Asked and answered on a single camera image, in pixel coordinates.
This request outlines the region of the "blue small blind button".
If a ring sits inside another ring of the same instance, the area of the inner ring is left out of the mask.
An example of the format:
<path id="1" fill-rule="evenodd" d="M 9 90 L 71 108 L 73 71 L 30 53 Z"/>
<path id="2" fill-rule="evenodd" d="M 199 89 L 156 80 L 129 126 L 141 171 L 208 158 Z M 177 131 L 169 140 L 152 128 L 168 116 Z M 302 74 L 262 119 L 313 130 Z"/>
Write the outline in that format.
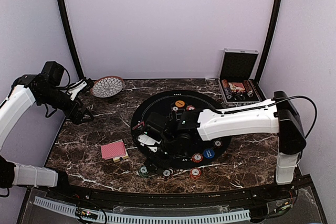
<path id="1" fill-rule="evenodd" d="M 211 148 L 207 148 L 203 151 L 203 156 L 206 158 L 206 159 L 212 159 L 215 157 L 215 151 Z"/>

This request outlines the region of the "green poker chip stack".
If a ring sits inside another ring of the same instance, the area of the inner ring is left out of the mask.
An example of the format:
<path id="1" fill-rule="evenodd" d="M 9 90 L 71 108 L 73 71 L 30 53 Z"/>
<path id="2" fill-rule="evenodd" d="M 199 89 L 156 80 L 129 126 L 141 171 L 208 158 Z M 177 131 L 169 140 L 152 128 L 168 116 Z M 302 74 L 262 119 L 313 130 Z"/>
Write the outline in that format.
<path id="1" fill-rule="evenodd" d="M 141 166 L 138 169 L 138 173 L 139 173 L 139 176 L 143 177 L 143 178 L 148 178 L 148 176 L 149 176 L 149 171 L 148 171 L 146 166 Z"/>

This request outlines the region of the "red poker chip stack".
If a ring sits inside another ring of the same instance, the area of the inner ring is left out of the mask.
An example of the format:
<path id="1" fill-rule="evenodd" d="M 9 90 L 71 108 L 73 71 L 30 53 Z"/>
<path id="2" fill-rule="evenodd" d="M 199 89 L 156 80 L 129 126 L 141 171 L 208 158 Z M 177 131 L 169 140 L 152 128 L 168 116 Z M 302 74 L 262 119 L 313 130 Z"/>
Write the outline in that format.
<path id="1" fill-rule="evenodd" d="M 193 168 L 190 170 L 190 178 L 191 179 L 199 179 L 202 172 L 199 168 Z"/>

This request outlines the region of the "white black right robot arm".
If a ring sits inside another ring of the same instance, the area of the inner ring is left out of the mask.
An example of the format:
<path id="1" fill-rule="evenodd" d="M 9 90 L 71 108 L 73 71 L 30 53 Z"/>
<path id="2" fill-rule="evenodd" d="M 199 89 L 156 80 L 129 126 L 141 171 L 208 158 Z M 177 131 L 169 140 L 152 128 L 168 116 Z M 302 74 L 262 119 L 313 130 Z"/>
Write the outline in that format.
<path id="1" fill-rule="evenodd" d="M 179 144 L 199 152 L 201 145 L 220 138 L 254 133 L 278 134 L 275 180 L 278 185 L 290 184 L 307 143 L 300 115 L 283 91 L 275 92 L 272 99 L 236 109 L 186 110 L 176 124 L 151 113 L 137 139 L 162 161 L 175 157 Z"/>

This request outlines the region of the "brown poker chip stack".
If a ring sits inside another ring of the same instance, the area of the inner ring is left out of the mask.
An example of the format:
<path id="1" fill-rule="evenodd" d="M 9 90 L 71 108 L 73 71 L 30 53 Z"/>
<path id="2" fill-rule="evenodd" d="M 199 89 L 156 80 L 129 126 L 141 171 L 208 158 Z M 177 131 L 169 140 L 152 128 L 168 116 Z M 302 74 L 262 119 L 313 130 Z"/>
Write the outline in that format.
<path id="1" fill-rule="evenodd" d="M 174 173 L 174 170 L 169 168 L 169 169 L 165 169 L 163 172 L 162 172 L 162 175 L 163 177 L 165 178 L 168 178 L 168 177 L 171 177 Z"/>

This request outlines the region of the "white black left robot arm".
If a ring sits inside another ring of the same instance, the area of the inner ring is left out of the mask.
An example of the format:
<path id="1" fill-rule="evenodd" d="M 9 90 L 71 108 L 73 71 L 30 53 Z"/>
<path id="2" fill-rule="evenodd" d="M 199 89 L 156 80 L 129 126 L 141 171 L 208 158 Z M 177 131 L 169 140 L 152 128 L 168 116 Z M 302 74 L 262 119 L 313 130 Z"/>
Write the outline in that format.
<path id="1" fill-rule="evenodd" d="M 14 81 L 9 96 L 1 104 L 1 144 L 22 115 L 33 105 L 51 106 L 61 110 L 73 124 L 93 121 L 92 113 L 77 97 L 94 85 L 91 79 L 82 79 L 68 89 L 53 84 L 46 74 L 24 75 Z M 1 158 L 1 188 L 13 186 L 67 187 L 65 172 L 45 167 L 23 165 Z"/>

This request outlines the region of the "orange dealer button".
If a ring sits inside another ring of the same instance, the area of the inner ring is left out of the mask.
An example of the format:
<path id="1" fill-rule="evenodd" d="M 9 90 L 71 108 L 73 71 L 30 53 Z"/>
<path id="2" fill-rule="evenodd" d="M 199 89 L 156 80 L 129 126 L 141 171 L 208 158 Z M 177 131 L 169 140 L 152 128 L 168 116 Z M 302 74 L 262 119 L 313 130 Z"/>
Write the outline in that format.
<path id="1" fill-rule="evenodd" d="M 178 108 L 183 108 L 185 106 L 185 102 L 183 100 L 177 100 L 175 102 L 175 106 Z"/>

